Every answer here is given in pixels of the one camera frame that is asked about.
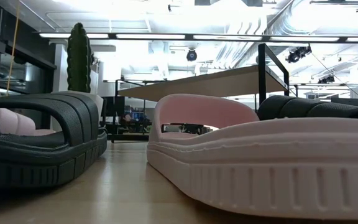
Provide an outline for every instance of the green cactus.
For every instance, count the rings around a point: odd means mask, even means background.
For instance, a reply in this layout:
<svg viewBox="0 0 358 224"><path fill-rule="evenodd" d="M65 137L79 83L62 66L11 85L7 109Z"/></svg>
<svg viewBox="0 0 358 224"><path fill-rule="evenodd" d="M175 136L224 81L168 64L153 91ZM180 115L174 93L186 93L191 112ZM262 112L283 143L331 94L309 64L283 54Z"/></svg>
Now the green cactus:
<svg viewBox="0 0 358 224"><path fill-rule="evenodd" d="M92 50L82 23L75 24L67 47L68 90L91 92Z"/></svg>

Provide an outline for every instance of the wire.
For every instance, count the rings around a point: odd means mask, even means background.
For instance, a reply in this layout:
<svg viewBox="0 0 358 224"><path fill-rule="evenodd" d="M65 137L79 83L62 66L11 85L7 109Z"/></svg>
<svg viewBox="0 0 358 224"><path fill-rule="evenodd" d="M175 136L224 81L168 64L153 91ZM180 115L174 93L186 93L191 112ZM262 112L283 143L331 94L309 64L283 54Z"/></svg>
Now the wire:
<svg viewBox="0 0 358 224"><path fill-rule="evenodd" d="M356 91L354 91L352 88L350 88L348 85L346 85L346 83L342 82L332 71L330 71L330 69L328 69L320 60L318 57L316 57L314 55L314 53L312 52L311 53L315 58L316 60L333 76L335 77L338 81L340 81L343 85L345 85L350 91L354 92L357 96L358 96L358 93Z"/></svg>
<svg viewBox="0 0 358 224"><path fill-rule="evenodd" d="M9 76L7 78L7 87L6 87L6 95L7 96L9 96L9 85L11 84L12 67L13 67L13 61L15 59L15 46L16 46L16 37L17 37L17 27L19 26L19 16L20 16L19 13L20 13L20 0L17 0L16 26L15 26L15 34L13 36L11 67L9 68Z"/></svg>

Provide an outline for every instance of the wooden floor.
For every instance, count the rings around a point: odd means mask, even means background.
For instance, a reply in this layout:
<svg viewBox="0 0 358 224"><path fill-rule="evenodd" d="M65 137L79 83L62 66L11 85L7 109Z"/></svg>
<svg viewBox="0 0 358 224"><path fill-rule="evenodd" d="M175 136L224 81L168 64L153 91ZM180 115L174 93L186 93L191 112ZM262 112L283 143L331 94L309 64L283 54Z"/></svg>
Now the wooden floor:
<svg viewBox="0 0 358 224"><path fill-rule="evenodd" d="M43 192L0 193L0 223L358 223L238 215L196 202L148 165L145 143L108 149L79 178Z"/></svg>

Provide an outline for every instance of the track light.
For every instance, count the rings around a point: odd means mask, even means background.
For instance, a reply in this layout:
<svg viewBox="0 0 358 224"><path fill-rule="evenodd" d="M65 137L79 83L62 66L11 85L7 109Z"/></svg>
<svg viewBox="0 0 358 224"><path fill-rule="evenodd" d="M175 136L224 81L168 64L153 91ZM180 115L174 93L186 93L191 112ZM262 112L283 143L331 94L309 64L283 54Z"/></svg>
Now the track light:
<svg viewBox="0 0 358 224"><path fill-rule="evenodd" d="M297 47L291 50L289 56L285 59L288 63L297 63L300 59L311 53L310 44L307 47Z"/></svg>
<svg viewBox="0 0 358 224"><path fill-rule="evenodd" d="M335 78L333 75L329 75L328 77L324 77L324 78L320 78L318 80L317 84L328 84L328 83L334 83L335 82Z"/></svg>

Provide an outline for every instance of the pink slide sandal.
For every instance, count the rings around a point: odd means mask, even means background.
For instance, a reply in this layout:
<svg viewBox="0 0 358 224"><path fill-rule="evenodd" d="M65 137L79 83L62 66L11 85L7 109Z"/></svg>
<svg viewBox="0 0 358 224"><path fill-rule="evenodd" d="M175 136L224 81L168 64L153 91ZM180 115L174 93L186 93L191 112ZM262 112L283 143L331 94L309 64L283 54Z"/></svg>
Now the pink slide sandal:
<svg viewBox="0 0 358 224"><path fill-rule="evenodd" d="M162 98L147 160L189 197L248 215L358 220L358 119L259 121L235 101ZM162 133L163 124L219 128Z"/></svg>

